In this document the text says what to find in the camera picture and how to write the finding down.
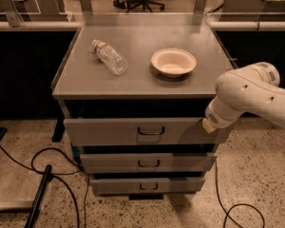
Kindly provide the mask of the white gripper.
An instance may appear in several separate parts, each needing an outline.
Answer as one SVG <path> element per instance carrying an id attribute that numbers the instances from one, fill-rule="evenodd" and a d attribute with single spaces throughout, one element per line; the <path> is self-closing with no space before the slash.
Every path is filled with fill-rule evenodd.
<path id="1" fill-rule="evenodd" d="M 217 129 L 232 125 L 240 115 L 239 110 L 232 108 L 219 97 L 215 97 L 205 110 L 202 127 L 207 133 L 212 133 Z"/>

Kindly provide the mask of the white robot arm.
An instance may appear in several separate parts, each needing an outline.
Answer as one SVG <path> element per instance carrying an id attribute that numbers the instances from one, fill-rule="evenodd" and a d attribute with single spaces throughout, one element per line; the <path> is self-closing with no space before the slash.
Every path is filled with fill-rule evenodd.
<path id="1" fill-rule="evenodd" d="M 216 97 L 205 110 L 203 128 L 211 133 L 232 125 L 243 113 L 285 129 L 285 89 L 276 68 L 265 62 L 226 71 L 216 81 Z"/>

